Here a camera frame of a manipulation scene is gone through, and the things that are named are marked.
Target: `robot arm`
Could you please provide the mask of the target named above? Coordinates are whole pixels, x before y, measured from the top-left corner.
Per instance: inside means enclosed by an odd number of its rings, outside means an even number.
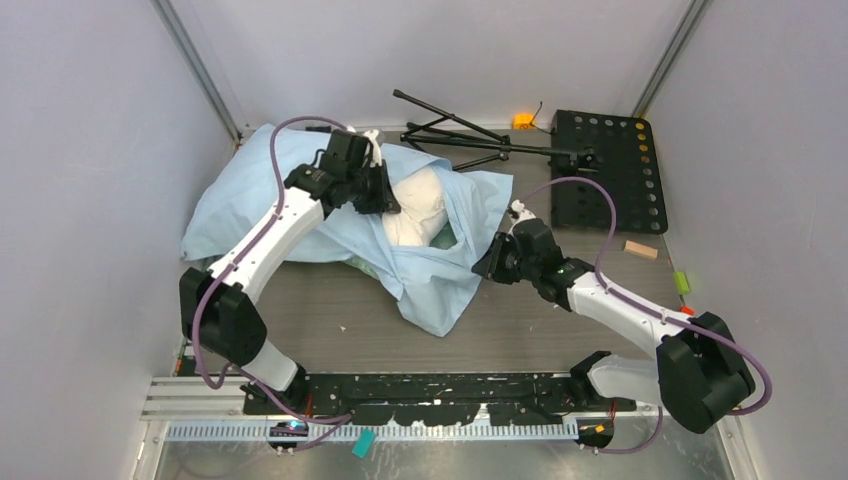
[[[753,378],[738,353],[666,322],[673,318],[732,340],[721,318],[708,312],[690,318],[606,277],[604,286],[592,265],[563,257],[550,228],[520,202],[513,203],[509,214],[512,228],[496,234],[472,270],[498,283],[528,280],[543,299],[603,323],[653,358],[628,360],[596,352],[571,370],[573,377],[585,380],[589,394],[662,405],[681,425],[703,433],[754,392]],[[611,289],[624,298],[612,295]],[[662,319],[648,312],[661,312]]]
[[[282,208],[274,203],[238,245],[208,270],[189,268],[180,279],[183,335],[191,338],[201,298],[223,277],[202,312],[200,345],[241,367],[291,404],[297,404],[304,393],[300,387],[305,370],[268,341],[255,305],[295,245],[335,209],[352,202],[362,214],[400,211],[376,133],[334,131],[318,165],[300,165],[286,178]]]

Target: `white pillow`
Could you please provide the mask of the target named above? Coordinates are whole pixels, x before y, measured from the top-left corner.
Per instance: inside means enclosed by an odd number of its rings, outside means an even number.
[[[395,185],[400,213],[384,213],[383,228],[392,246],[426,247],[448,221],[442,183],[424,167]]]

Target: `white cable clip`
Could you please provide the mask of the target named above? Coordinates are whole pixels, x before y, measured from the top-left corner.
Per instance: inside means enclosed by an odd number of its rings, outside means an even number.
[[[371,142],[371,166],[383,164],[383,151],[380,148],[380,131],[377,129],[368,130],[362,134]]]
[[[603,273],[599,273],[598,275],[600,276],[600,278],[604,279],[604,282],[601,285],[601,287],[603,287],[603,289],[604,289],[604,295],[609,295],[609,280],[604,278]]]

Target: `orange connector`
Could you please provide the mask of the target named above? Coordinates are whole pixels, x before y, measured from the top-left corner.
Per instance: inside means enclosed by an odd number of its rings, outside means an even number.
[[[533,114],[519,113],[512,117],[512,128],[514,130],[529,130],[533,128]]]

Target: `gray floor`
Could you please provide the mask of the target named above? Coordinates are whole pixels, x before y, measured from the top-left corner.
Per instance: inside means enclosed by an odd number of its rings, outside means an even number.
[[[514,143],[549,145],[539,131],[509,132]],[[388,134],[398,143],[397,134]],[[428,148],[454,162],[485,153],[455,147]],[[513,154],[479,168],[512,174],[513,196],[550,179],[547,158]],[[547,220],[550,195],[528,207]],[[606,232],[562,229],[563,253],[593,262]],[[660,250],[651,261],[622,252],[625,239]],[[662,238],[619,234],[604,271],[649,300],[677,308],[680,300]],[[529,284],[483,282],[456,327],[434,337],[405,321],[380,284],[343,264],[284,263],[258,305],[269,338],[312,372],[567,371],[596,350],[638,357],[642,352],[605,326],[554,309]]]

